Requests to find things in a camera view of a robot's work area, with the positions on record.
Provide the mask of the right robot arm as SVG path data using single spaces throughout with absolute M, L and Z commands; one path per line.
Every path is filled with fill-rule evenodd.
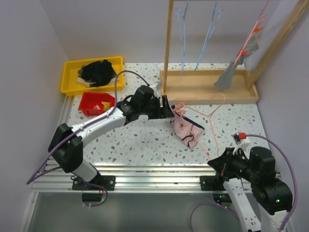
M 255 146 L 245 158 L 242 149 L 226 148 L 208 165 L 216 171 L 217 188 L 226 190 L 244 232 L 284 232 L 284 218 L 292 211 L 292 192 L 276 177 L 275 158 L 269 149 Z M 245 195 L 242 179 L 251 185 L 260 218 Z

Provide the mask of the pink underwear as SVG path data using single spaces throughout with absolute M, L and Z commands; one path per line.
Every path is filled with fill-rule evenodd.
M 198 142 L 197 139 L 193 139 L 190 130 L 194 129 L 196 138 L 198 138 L 198 136 L 204 131 L 205 128 L 185 116 L 184 120 L 182 120 L 179 115 L 174 115 L 174 118 L 170 120 L 170 124 L 174 128 L 175 134 L 187 147 L 193 149 L 198 144 Z

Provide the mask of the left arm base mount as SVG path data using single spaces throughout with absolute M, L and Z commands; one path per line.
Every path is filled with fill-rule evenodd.
M 73 178 L 72 190 L 91 191 L 101 190 L 113 191 L 115 188 L 116 177 L 114 175 L 96 176 L 92 181 L 85 182 L 80 177 Z

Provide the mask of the pink wire hanger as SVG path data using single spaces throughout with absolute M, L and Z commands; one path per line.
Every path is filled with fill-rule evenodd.
M 211 132 L 212 132 L 212 135 L 213 135 L 213 138 L 214 138 L 214 141 L 215 141 L 215 144 L 216 144 L 216 148 L 217 148 L 217 152 L 216 152 L 216 156 L 219 157 L 219 151 L 220 151 L 220 147 L 219 147 L 219 143 L 218 143 L 218 140 L 217 140 L 217 135 L 215 133 L 215 129 L 214 129 L 214 126 L 213 126 L 213 123 L 212 123 L 212 117 L 213 115 L 217 112 L 217 110 L 224 105 L 225 103 L 225 95 L 223 93 L 216 93 L 215 95 L 213 95 L 211 97 L 211 99 L 213 100 L 216 96 L 221 96 L 223 98 L 221 104 L 219 106 L 217 106 L 211 113 L 209 113 L 208 115 L 207 114 L 204 114 L 188 105 L 185 105 L 185 108 L 188 108 L 196 113 L 199 113 L 200 115 L 203 115 L 204 117 L 207 117 L 209 119 L 209 124 L 210 124 L 210 127 L 211 127 Z

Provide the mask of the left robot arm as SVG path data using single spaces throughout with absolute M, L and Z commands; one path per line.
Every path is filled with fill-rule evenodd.
M 158 97 L 152 87 L 142 85 L 136 92 L 119 101 L 107 112 L 74 126 L 66 123 L 57 127 L 48 148 L 49 154 L 65 173 L 72 173 L 83 180 L 91 190 L 100 184 L 98 170 L 83 158 L 84 148 L 93 140 L 125 126 L 140 116 L 151 119 L 173 118 L 166 95 Z

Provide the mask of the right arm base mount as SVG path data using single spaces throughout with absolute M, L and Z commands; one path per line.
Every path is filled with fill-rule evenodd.
M 217 176 L 200 176 L 200 188 L 202 191 L 224 191 L 221 178 Z

